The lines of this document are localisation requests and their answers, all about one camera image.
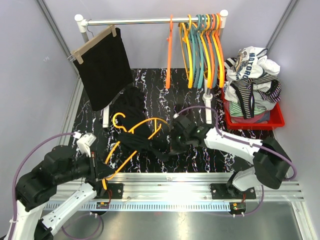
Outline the orange hanger with white top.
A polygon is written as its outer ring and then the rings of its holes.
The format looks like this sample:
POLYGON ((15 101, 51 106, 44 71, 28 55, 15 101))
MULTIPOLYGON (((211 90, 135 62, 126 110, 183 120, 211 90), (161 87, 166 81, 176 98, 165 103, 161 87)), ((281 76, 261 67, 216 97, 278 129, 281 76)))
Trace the orange hanger with white top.
POLYGON ((167 71, 166 71, 166 79, 165 79, 165 88, 169 89, 171 85, 171 61, 172 61, 172 41, 173 41, 173 15, 170 15, 169 21, 169 37, 168 41, 168 52, 167 52, 167 71))

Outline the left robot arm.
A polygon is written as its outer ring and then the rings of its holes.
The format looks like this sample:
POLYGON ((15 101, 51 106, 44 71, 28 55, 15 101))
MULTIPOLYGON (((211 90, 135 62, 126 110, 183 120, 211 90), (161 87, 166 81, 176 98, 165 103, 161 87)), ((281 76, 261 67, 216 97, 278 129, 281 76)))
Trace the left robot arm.
POLYGON ((115 173, 95 152, 75 157, 72 148, 55 146, 13 187, 15 212, 4 240, 52 240, 63 225, 86 202, 107 195, 102 179, 115 173), (84 179, 80 187, 58 208, 42 215, 59 185, 84 179))

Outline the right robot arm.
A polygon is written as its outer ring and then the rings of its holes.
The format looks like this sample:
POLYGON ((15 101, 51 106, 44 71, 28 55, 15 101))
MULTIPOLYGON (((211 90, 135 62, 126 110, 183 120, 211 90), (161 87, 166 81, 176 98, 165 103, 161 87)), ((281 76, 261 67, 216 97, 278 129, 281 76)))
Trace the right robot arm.
POLYGON ((225 185, 210 187, 212 193, 221 198, 240 199, 256 186, 277 190, 291 167, 289 156, 272 137, 260 140, 233 135, 216 126, 198 125, 177 113, 173 117, 170 138, 173 155, 193 146, 230 153, 251 163, 250 168, 233 173, 225 185))

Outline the black white striped tank top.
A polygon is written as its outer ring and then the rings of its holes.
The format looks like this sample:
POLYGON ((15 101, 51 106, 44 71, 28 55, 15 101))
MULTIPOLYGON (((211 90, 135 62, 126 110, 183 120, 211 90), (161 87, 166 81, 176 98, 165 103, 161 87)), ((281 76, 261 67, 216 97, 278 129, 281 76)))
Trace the black white striped tank top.
POLYGON ((237 65, 238 65, 239 61, 237 57, 230 57, 227 58, 224 61, 224 67, 225 67, 225 72, 227 73, 232 72, 232 73, 236 73, 237 72, 237 65))

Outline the white tank top navy trim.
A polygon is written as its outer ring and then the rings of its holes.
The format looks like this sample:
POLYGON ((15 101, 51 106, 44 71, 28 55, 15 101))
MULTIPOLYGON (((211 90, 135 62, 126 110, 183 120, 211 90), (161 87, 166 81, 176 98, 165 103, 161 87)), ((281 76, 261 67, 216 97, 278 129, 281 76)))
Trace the white tank top navy trim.
POLYGON ((227 81, 257 79, 267 73, 277 76, 281 67, 268 58, 268 48, 249 46, 238 51, 237 72, 225 72, 227 81))

